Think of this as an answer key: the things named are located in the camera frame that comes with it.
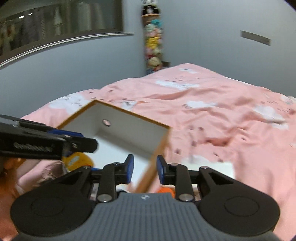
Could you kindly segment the orange and red crochet fruit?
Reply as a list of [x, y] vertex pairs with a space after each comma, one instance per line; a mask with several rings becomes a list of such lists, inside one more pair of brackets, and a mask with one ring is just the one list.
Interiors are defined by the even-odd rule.
[[170, 193], [170, 195], [175, 198], [175, 190], [171, 187], [161, 186], [157, 193]]

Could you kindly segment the brown bear plush blue outfit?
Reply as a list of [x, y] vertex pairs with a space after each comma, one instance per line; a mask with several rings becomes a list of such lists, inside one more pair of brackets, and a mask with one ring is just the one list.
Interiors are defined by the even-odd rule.
[[83, 166], [94, 167], [93, 160], [85, 153], [75, 152], [70, 156], [63, 157], [62, 161], [67, 171], [71, 172]]

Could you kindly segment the orange rimmed white storage box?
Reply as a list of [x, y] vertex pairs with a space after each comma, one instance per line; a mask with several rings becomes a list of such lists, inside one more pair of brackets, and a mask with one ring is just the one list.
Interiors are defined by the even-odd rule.
[[94, 100], [69, 116], [59, 129], [94, 138], [98, 148], [89, 157], [96, 168], [134, 156], [132, 192], [147, 192], [157, 175], [156, 158], [164, 153], [170, 127], [131, 111]]

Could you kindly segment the pink cloud print duvet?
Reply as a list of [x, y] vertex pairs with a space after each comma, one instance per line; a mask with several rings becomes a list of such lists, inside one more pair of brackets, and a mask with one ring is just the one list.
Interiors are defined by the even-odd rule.
[[230, 167], [280, 206], [274, 230], [295, 237], [295, 98], [194, 64], [55, 99], [25, 119], [58, 126], [100, 100], [170, 126], [167, 161]]

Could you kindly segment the grey framed window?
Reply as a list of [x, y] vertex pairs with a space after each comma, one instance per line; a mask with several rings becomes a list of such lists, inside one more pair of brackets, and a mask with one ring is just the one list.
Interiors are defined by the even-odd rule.
[[126, 9], [126, 1], [1, 1], [1, 68], [56, 45], [133, 35]]

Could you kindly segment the hanging plush toy organizer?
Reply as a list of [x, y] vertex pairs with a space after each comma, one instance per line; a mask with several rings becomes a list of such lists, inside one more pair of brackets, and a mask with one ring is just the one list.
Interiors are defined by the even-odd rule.
[[142, 23], [146, 72], [151, 74], [163, 68], [163, 25], [158, 1], [142, 1]]

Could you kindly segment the grey wall plate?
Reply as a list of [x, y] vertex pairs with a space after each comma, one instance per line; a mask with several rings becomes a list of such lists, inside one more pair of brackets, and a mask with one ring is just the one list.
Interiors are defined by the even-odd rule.
[[248, 40], [252, 40], [267, 46], [271, 45], [271, 39], [255, 34], [255, 33], [251, 33], [251, 32], [247, 32], [247, 31], [240, 31], [240, 37], [244, 38], [244, 39], [248, 39]]

